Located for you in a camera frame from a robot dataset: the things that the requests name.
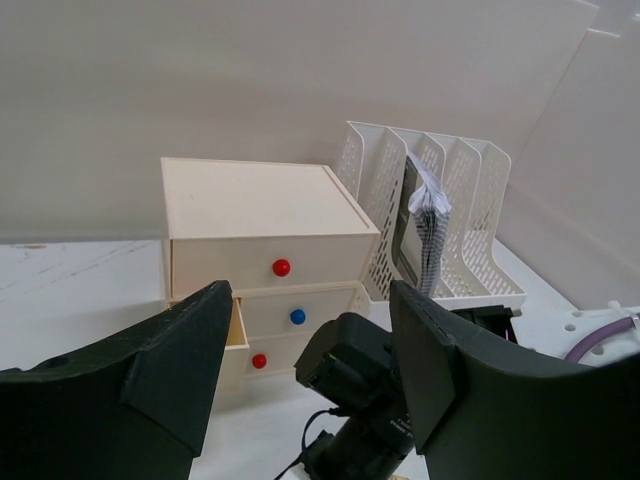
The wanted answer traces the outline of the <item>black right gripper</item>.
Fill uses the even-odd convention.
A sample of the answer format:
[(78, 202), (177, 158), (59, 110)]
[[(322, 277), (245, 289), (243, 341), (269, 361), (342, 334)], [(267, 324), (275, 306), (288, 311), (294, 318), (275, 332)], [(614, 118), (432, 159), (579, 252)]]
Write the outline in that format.
[(345, 418), (335, 434), (303, 440), (298, 458), (312, 479), (388, 479), (415, 443), (392, 335), (354, 312), (322, 325), (295, 364), (298, 383)]

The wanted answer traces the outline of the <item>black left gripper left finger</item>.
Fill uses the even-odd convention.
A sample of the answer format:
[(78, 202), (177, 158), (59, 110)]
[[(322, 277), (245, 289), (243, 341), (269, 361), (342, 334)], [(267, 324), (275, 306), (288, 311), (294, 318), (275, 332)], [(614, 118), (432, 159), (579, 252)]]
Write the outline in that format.
[(1, 374), (5, 479), (185, 479), (231, 326), (218, 280), (98, 342)]

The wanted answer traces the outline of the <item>cream wooden drawer cabinet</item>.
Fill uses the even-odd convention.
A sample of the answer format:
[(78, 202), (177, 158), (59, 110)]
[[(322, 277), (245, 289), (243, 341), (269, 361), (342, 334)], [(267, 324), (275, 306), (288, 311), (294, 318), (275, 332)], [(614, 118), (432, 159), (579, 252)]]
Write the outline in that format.
[(163, 158), (161, 177), (168, 302), (231, 285), (219, 391), (289, 372), (324, 322), (368, 312), (379, 232), (330, 168)]

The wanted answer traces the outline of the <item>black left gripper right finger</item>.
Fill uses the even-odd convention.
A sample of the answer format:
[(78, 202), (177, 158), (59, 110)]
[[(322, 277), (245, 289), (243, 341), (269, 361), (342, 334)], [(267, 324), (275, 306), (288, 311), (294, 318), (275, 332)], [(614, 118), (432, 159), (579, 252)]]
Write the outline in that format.
[(390, 287), (392, 350), (432, 479), (635, 479), (639, 359), (600, 367), (511, 343)]

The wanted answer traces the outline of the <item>grey setup guide booklet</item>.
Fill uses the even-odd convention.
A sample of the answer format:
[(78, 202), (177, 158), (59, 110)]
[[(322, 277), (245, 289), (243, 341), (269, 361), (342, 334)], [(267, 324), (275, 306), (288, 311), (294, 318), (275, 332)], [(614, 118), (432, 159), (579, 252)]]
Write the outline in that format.
[(432, 297), (442, 270), (442, 257), (452, 206), (437, 176), (413, 153), (406, 156), (392, 260), (401, 279)]

